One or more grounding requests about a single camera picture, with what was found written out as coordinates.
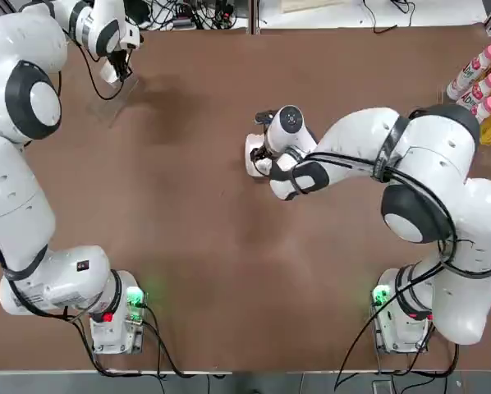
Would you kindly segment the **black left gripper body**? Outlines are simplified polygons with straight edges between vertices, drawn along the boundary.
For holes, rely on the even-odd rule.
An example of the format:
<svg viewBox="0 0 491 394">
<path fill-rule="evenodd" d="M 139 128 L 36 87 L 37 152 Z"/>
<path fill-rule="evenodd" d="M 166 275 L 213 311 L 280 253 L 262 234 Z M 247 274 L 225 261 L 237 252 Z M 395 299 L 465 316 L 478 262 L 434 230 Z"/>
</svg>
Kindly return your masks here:
<svg viewBox="0 0 491 394">
<path fill-rule="evenodd" d="M 107 55 L 107 59 L 112 66 L 126 66 L 129 57 L 130 53 L 123 48 L 113 50 Z"/>
</svg>

